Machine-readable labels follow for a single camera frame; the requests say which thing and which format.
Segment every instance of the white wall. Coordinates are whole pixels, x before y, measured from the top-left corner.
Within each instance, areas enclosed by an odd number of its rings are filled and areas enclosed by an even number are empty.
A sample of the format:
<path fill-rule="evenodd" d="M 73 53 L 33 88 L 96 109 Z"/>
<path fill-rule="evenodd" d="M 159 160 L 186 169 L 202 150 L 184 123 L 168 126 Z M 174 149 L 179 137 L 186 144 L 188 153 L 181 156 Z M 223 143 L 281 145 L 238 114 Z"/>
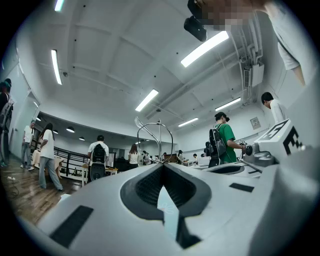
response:
<path fill-rule="evenodd" d="M 228 124 L 232 128 L 236 140 L 250 137 L 269 127 L 265 120 L 265 113 L 258 104 L 252 104 L 236 109 L 231 113 L 228 113 L 228 116 L 230 118 Z M 255 117 L 258 117 L 261 127 L 254 130 L 250 120 Z M 209 130 L 214 124 L 215 119 L 212 119 L 209 122 L 201 123 L 197 126 L 189 126 L 178 131 L 175 140 L 178 142 L 176 150 L 182 150 L 186 154 L 190 153 L 191 156 L 193 155 L 193 152 L 203 152 L 206 142 L 209 140 Z"/>

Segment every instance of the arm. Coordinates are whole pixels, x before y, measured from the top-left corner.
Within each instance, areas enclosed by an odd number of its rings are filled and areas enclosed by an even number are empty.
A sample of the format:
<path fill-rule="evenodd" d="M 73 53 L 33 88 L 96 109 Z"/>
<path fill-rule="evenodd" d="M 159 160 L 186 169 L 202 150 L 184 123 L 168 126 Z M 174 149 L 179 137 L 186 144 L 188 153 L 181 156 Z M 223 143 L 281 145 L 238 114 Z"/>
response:
<path fill-rule="evenodd" d="M 305 86 L 305 79 L 304 79 L 304 74 L 302 73 L 302 69 L 301 66 L 297 66 L 295 68 L 292 69 L 293 73 L 295 74 L 296 78 L 299 79 L 300 83 Z"/>

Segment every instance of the white t-shirt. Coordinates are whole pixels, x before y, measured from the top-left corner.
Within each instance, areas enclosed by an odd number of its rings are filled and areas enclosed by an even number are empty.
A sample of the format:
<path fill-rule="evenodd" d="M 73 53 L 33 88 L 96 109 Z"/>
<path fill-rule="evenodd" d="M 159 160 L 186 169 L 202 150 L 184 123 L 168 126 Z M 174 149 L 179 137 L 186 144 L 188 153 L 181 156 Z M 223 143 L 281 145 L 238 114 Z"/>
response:
<path fill-rule="evenodd" d="M 270 103 L 270 107 L 275 124 L 288 119 L 287 109 L 279 100 L 273 99 Z"/>
<path fill-rule="evenodd" d="M 129 164 L 131 165 L 136 165 L 138 164 L 138 161 L 139 161 L 139 154 L 136 153 L 136 154 L 130 154 L 130 152 L 128 153 L 128 156 L 130 156 L 130 161 L 129 161 Z"/>
<path fill-rule="evenodd" d="M 55 141 L 52 136 L 52 131 L 46 130 L 43 135 L 43 140 L 48 141 L 41 149 L 40 157 L 55 159 L 54 147 Z"/>
<path fill-rule="evenodd" d="M 24 128 L 24 142 L 31 142 L 31 139 L 32 139 L 32 136 L 34 135 L 35 133 L 35 129 L 32 129 L 30 128 L 29 125 L 27 125 L 25 128 Z"/>
<path fill-rule="evenodd" d="M 108 146 L 103 142 L 103 141 L 96 141 L 94 143 L 91 143 L 88 149 L 88 153 L 92 153 L 92 151 L 94 151 L 96 145 L 100 144 L 102 146 L 102 148 L 104 148 L 105 151 L 105 156 L 108 157 L 109 156 L 109 148 Z M 91 154 L 91 159 L 90 159 L 90 166 L 92 165 L 92 154 Z"/>
<path fill-rule="evenodd" d="M 279 53 L 286 70 L 292 70 L 301 65 L 305 84 L 308 85 L 319 71 L 318 51 L 301 22 L 286 5 L 272 1 L 265 5 L 269 13 L 273 29 L 279 41 Z"/>

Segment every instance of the hair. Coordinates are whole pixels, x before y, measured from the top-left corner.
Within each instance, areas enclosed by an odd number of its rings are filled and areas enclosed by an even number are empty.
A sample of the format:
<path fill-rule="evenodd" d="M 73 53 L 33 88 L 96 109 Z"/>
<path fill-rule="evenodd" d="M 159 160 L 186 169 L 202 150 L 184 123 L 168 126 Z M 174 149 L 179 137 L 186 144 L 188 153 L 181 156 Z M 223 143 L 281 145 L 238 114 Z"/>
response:
<path fill-rule="evenodd" d="M 96 141 L 97 142 L 104 142 L 105 141 L 105 137 L 103 135 L 99 135 L 97 138 L 96 138 Z"/>
<path fill-rule="evenodd" d="M 49 122 L 49 123 L 43 128 L 43 131 L 40 133 L 39 137 L 40 137 L 40 138 L 43 138 L 44 135 L 45 135 L 46 130 L 50 130 L 51 133 L 52 133 L 53 140 L 55 140 L 54 133 L 52 132 L 53 128 L 54 128 L 54 126 L 52 125 L 52 123 Z"/>
<path fill-rule="evenodd" d="M 130 154 L 138 154 L 137 145 L 132 144 L 131 150 L 129 151 Z"/>
<path fill-rule="evenodd" d="M 274 97 L 272 97 L 272 94 L 270 92 L 265 92 L 264 94 L 261 95 L 261 101 L 262 104 L 265 104 L 265 101 L 272 101 Z"/>

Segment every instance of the black hair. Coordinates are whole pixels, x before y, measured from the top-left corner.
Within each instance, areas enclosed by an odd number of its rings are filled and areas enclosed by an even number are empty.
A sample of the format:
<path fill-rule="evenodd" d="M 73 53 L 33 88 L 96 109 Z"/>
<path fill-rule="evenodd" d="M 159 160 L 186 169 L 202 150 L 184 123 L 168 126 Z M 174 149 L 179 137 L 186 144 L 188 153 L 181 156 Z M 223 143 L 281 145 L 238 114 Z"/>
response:
<path fill-rule="evenodd" d="M 43 128 L 43 130 L 42 130 L 42 132 L 40 133 L 39 137 L 40 137 L 40 138 L 43 138 L 44 135 L 45 135 L 46 130 L 50 130 L 51 133 L 52 133 L 53 140 L 55 140 L 54 133 L 52 132 L 52 131 L 53 131 L 53 128 L 54 128 L 54 126 L 52 125 L 52 123 L 49 122 L 49 123 Z"/>
<path fill-rule="evenodd" d="M 272 101 L 274 97 L 272 97 L 272 94 L 270 92 L 265 92 L 264 94 L 261 95 L 261 101 L 262 104 L 265 104 L 265 101 Z"/>
<path fill-rule="evenodd" d="M 105 141 L 105 137 L 103 135 L 99 135 L 97 138 L 96 138 L 96 141 L 97 142 L 104 142 Z"/>

